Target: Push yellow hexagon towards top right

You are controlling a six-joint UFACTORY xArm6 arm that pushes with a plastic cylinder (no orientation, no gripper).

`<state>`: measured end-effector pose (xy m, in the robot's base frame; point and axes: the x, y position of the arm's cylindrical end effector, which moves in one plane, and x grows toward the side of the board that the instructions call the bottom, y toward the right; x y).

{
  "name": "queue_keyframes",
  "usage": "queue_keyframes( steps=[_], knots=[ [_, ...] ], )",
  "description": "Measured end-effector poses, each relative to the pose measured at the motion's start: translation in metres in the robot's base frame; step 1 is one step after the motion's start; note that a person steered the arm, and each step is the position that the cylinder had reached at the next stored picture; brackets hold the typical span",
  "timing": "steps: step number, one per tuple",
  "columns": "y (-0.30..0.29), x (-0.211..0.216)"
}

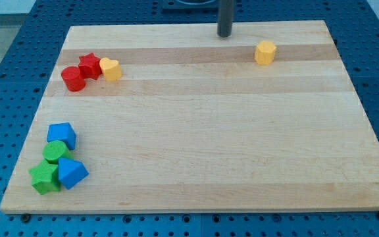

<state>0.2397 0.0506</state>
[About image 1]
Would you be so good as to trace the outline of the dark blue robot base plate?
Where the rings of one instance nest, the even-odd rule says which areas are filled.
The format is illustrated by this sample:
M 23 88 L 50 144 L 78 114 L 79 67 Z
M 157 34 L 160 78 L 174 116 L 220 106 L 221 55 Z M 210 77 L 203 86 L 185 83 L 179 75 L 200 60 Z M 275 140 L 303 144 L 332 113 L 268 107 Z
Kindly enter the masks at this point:
M 160 0 L 162 12 L 217 10 L 218 0 Z

